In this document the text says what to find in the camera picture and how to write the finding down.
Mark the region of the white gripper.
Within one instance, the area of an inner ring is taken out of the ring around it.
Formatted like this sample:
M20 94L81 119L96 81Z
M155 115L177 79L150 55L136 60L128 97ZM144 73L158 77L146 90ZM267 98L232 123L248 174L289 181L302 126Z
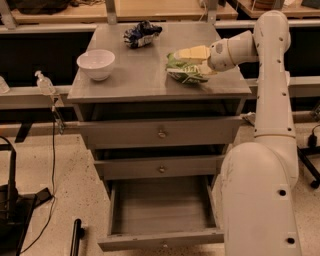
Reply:
M173 54L174 58L184 62L202 63L208 58L208 65L199 65L199 72L203 76L215 75L216 71L224 72L235 67L231 58L228 40L221 39L214 42L209 48L200 45L180 49Z

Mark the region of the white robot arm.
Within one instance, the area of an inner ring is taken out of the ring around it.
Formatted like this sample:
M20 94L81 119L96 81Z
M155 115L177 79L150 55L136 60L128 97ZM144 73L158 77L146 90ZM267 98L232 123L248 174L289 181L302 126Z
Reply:
M302 256L292 199L297 143L284 67L290 44L286 16L271 10L253 31L174 53L181 61L207 61L219 72L259 64L254 140L232 148L221 167L226 256Z

